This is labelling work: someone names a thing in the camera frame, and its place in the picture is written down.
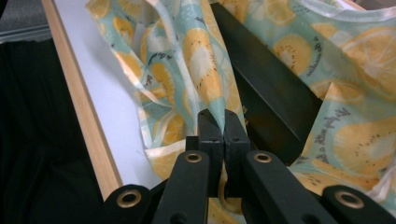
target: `clamp jaw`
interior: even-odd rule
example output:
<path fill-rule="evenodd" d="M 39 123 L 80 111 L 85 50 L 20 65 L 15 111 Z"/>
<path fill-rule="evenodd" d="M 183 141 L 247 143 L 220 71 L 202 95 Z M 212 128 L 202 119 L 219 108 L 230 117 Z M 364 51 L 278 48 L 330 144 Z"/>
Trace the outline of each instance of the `clamp jaw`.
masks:
<path fill-rule="evenodd" d="M 224 135 L 208 110 L 198 115 L 198 136 L 186 139 L 170 177 L 154 189 L 127 185 L 105 201 L 109 223 L 206 223 L 208 198 L 218 196 L 223 162 L 224 197 L 242 198 L 247 223 L 395 223 L 363 193 L 345 186 L 319 200 L 273 153 L 250 146 L 238 117 L 226 111 Z"/>

